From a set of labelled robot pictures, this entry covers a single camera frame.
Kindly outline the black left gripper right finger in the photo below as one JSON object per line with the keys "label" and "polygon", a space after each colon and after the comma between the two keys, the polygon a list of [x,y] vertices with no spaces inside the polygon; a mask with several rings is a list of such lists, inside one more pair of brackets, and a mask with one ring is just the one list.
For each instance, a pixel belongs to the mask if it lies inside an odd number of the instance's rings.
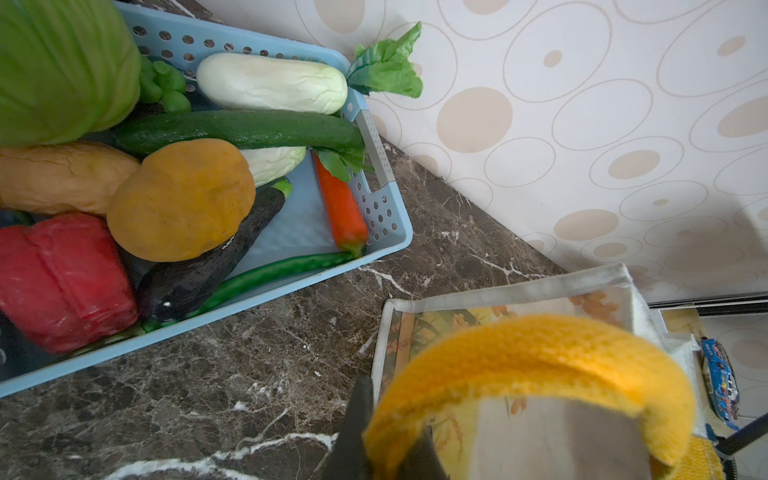
{"label": "black left gripper right finger", "polygon": [[399,467],[398,480],[449,480],[440,464],[432,440],[432,428],[425,426]]}

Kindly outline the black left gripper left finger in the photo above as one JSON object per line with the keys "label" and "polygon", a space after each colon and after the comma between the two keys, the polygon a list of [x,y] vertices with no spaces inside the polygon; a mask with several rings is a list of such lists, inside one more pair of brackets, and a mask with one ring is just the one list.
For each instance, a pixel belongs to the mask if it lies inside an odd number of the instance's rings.
{"label": "black left gripper left finger", "polygon": [[371,465],[363,442],[374,410],[374,388],[370,377],[356,380],[336,441],[325,462],[323,480],[368,480]]}

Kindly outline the white canvas grocery bag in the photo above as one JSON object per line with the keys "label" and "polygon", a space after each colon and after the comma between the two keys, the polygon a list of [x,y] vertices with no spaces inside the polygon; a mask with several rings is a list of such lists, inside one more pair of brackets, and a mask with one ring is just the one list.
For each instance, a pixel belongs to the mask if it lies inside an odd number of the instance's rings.
{"label": "white canvas grocery bag", "polygon": [[363,442],[396,479],[425,426],[450,479],[720,479],[691,334],[623,264],[385,304]]}

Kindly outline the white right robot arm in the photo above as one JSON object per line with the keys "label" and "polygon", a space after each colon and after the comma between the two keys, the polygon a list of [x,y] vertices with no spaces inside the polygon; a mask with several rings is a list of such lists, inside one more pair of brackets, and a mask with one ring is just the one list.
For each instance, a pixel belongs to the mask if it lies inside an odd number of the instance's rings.
{"label": "white right robot arm", "polygon": [[721,461],[726,480],[736,480],[738,478],[738,469],[734,455],[765,436],[768,429],[767,423],[768,414],[764,414],[730,437],[718,438],[714,448]]}

